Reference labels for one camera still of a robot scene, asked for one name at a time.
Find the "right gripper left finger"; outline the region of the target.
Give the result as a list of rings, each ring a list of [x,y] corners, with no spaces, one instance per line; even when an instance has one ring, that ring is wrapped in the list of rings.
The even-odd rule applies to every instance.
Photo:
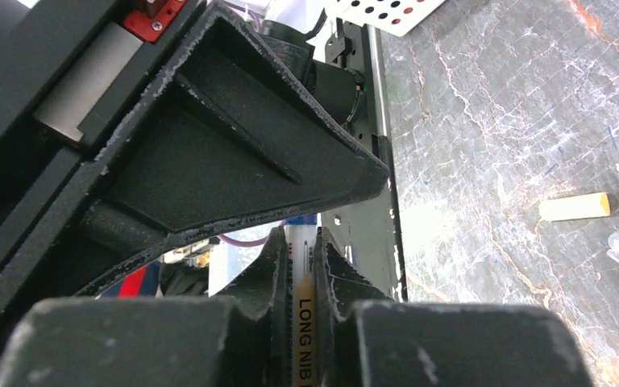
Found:
[[[285,233],[211,297],[53,298],[15,326],[0,386],[282,386]]]

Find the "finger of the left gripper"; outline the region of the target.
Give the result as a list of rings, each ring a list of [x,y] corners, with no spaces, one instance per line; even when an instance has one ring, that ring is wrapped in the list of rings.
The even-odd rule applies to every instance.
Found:
[[[188,243],[374,198],[388,179],[262,37],[216,2],[83,169],[93,187],[75,249],[77,295]]]

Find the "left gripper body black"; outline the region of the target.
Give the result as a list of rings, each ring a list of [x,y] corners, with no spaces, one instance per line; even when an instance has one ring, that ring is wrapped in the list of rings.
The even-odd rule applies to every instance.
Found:
[[[204,8],[169,1],[156,46],[121,22],[132,1],[41,1],[0,39],[0,353],[57,229],[33,231],[177,32]]]

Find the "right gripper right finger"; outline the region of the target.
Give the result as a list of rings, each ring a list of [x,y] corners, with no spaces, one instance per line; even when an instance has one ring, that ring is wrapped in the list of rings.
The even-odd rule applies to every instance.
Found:
[[[565,324],[537,306],[397,302],[339,251],[315,248],[325,386],[589,386]]]

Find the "yellow pen cap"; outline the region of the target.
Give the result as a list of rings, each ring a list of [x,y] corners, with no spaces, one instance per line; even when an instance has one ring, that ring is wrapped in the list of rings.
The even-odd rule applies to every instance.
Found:
[[[538,213],[542,220],[558,222],[608,217],[611,207],[607,193],[600,192],[545,200],[539,204]]]

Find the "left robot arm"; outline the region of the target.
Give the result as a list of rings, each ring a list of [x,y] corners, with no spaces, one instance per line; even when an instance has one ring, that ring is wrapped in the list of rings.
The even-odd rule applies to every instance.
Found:
[[[220,1],[0,1],[0,357],[48,298],[375,197],[364,77]]]

